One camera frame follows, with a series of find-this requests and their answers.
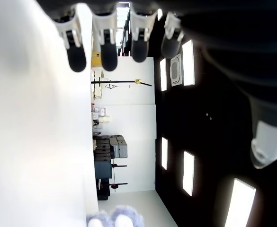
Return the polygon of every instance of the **black fingertip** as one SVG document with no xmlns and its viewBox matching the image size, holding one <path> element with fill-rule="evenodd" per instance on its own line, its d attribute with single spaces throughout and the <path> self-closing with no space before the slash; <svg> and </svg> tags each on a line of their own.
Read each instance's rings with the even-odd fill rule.
<svg viewBox="0 0 277 227">
<path fill-rule="evenodd" d="M 72 46 L 67 50 L 69 66 L 74 72 L 81 72 L 87 66 L 87 60 L 83 46 Z"/>
<path fill-rule="evenodd" d="M 105 43 L 100 46 L 101 64 L 106 71 L 113 71 L 117 67 L 116 44 Z"/>
<path fill-rule="evenodd" d="M 132 40 L 131 55 L 136 62 L 143 62 L 148 56 L 149 42 Z"/>
<path fill-rule="evenodd" d="M 167 39 L 166 35 L 162 39 L 161 53 L 164 58 L 171 59 L 178 54 L 180 42 L 177 39 Z"/>
</svg>

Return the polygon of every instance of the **gray box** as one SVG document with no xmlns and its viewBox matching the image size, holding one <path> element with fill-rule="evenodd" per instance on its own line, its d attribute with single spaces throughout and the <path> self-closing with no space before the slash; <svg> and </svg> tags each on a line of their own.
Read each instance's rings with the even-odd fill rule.
<svg viewBox="0 0 277 227">
<path fill-rule="evenodd" d="M 118 141 L 119 144 L 119 158 L 128 157 L 128 145 L 124 140 Z"/>
<path fill-rule="evenodd" d="M 116 139 L 117 139 L 118 141 L 121 141 L 121 140 L 124 141 L 124 140 L 125 140 L 123 136 L 118 136 Z"/>
<path fill-rule="evenodd" d="M 96 140 L 96 144 L 109 144 L 109 143 L 110 143 L 109 139 Z"/>
<path fill-rule="evenodd" d="M 94 154 L 110 154 L 110 149 L 98 149 L 94 151 Z"/>
<path fill-rule="evenodd" d="M 110 144 L 97 144 L 96 150 L 99 149 L 110 149 Z"/>
<path fill-rule="evenodd" d="M 115 158 L 119 157 L 119 144 L 115 137 L 110 138 L 110 145 L 113 147 Z"/>
</svg>

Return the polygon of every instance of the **fluorescent light panel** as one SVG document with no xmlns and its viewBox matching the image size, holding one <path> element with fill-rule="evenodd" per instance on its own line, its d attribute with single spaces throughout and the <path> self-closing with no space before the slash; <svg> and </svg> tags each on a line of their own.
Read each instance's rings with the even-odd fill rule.
<svg viewBox="0 0 277 227">
<path fill-rule="evenodd" d="M 162 17 L 162 10 L 161 9 L 158 9 L 157 10 L 157 19 L 160 20 Z"/>
<path fill-rule="evenodd" d="M 166 59 L 161 60 L 160 68 L 161 68 L 161 91 L 166 91 L 167 90 Z"/>
<path fill-rule="evenodd" d="M 165 138 L 161 138 L 161 166 L 165 170 L 168 169 L 168 141 Z"/>
<path fill-rule="evenodd" d="M 235 178 L 225 227 L 245 227 L 251 212 L 256 189 Z"/>
<path fill-rule="evenodd" d="M 193 192 L 193 179 L 194 179 L 194 155 L 187 151 L 184 153 L 184 178 L 183 189 L 192 196 Z"/>
<path fill-rule="evenodd" d="M 195 84 L 195 75 L 192 40 L 182 45 L 182 58 L 184 66 L 184 85 L 193 85 Z"/>
</svg>

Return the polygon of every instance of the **white wall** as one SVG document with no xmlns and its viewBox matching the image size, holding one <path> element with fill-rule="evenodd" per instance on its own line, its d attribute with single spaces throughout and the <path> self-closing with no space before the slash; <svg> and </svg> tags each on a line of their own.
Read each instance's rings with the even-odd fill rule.
<svg viewBox="0 0 277 227">
<path fill-rule="evenodd" d="M 146 227 L 177 227 L 156 191 L 111 194 L 109 200 L 98 201 L 99 210 L 111 212 L 117 205 L 129 205 L 143 215 Z"/>
<path fill-rule="evenodd" d="M 80 10 L 87 59 L 91 13 Z M 33 0 L 0 0 L 0 227 L 84 227 L 98 210 L 90 62 L 70 70 Z"/>
<path fill-rule="evenodd" d="M 128 183 L 111 192 L 155 190 L 156 105 L 154 98 L 154 62 L 148 57 L 137 63 L 132 57 L 119 57 L 113 72 L 104 72 L 110 80 L 135 80 L 151 84 L 114 84 L 113 89 L 102 85 L 102 98 L 93 102 L 105 107 L 111 122 L 102 124 L 102 135 L 123 135 L 128 145 L 128 158 L 116 158 L 115 164 L 128 165 L 115 168 L 113 183 Z"/>
<path fill-rule="evenodd" d="M 147 57 L 142 63 L 137 63 L 132 57 L 118 57 L 117 68 L 112 72 L 104 72 L 104 77 L 110 80 L 141 79 L 152 87 L 141 84 L 119 83 L 113 89 L 102 85 L 102 98 L 95 99 L 95 104 L 102 105 L 154 105 L 154 61 Z"/>
</svg>

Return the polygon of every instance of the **storage box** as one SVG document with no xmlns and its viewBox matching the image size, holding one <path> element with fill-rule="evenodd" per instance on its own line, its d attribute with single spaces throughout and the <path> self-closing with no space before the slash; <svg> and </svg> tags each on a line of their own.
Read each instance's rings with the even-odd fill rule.
<svg viewBox="0 0 277 227">
<path fill-rule="evenodd" d="M 117 141 L 117 139 L 115 137 L 112 137 L 109 140 L 110 140 L 110 145 L 114 149 L 115 158 L 118 158 L 119 157 L 119 144 L 118 144 L 118 141 Z"/>
<path fill-rule="evenodd" d="M 128 157 L 128 145 L 124 140 L 119 140 L 119 158 L 127 158 Z"/>
</svg>

